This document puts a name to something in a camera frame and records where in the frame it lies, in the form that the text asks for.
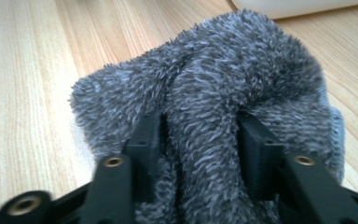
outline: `wooden floor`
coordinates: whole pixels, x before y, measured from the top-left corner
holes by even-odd
[[[232,10],[228,0],[0,0],[0,205],[33,189],[57,198],[90,180],[67,102],[80,77]],[[278,23],[323,65],[346,119],[344,186],[358,191],[358,7]]]

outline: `brass insert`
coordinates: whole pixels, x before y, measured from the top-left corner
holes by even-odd
[[[116,167],[116,166],[121,165],[123,162],[124,162],[123,159],[121,159],[120,157],[112,157],[112,158],[107,159],[104,162],[104,165],[107,167]]]
[[[41,203],[42,200],[40,200],[39,197],[30,195],[16,201],[13,205],[9,207],[7,212],[11,216],[21,216],[32,212]]]
[[[306,156],[296,156],[295,161],[297,163],[300,163],[301,165],[314,165],[315,161],[311,159],[310,157]]]

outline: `knit fabric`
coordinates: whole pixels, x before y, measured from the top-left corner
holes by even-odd
[[[343,118],[328,103],[321,66],[251,11],[207,20],[81,78],[71,106],[96,161],[119,153],[144,113],[166,114],[156,200],[135,205],[138,223],[280,223],[276,203],[250,200],[241,179],[239,110],[258,117],[286,152],[310,153],[343,178]]]

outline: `fuzzy fabric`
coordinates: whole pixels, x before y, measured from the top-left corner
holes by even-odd
[[[324,74],[272,20],[238,11],[205,21],[144,55],[81,78],[71,106],[96,160],[119,153],[144,113],[167,116],[169,146],[153,203],[138,223],[280,223],[241,179],[237,113],[257,116],[286,151],[320,158],[341,181],[344,126]]]

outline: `white object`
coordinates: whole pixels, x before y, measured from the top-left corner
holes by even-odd
[[[271,19],[286,18],[358,5],[358,0],[232,0],[239,9],[266,14]]]

